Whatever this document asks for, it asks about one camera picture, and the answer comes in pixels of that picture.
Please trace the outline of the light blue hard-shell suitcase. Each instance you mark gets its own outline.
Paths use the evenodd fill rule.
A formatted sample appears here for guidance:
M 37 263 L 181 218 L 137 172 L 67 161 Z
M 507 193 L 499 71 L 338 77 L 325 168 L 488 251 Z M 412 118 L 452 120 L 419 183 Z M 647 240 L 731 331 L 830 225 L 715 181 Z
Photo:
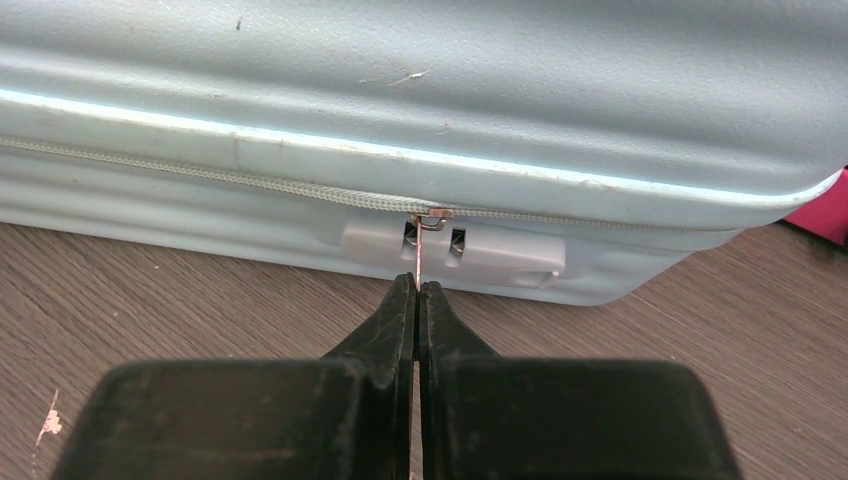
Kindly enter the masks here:
M 821 196 L 843 1 L 5 1 L 1 218 L 594 306 Z

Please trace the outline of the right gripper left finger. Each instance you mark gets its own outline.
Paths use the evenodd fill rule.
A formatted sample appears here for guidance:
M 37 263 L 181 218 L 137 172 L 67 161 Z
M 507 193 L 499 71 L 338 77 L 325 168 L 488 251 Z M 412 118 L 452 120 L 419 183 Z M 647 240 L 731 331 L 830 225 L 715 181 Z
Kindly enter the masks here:
M 408 274 L 313 359 L 145 360 L 87 400 L 57 479 L 405 479 L 416 290 Z

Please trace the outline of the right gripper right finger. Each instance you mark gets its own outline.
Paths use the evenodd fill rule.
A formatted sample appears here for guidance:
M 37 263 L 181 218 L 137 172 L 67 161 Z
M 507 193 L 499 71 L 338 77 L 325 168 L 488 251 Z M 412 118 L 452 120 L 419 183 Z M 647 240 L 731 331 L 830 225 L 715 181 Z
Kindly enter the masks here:
M 664 360 L 507 357 L 418 296 L 428 479 L 738 479 L 705 385 Z

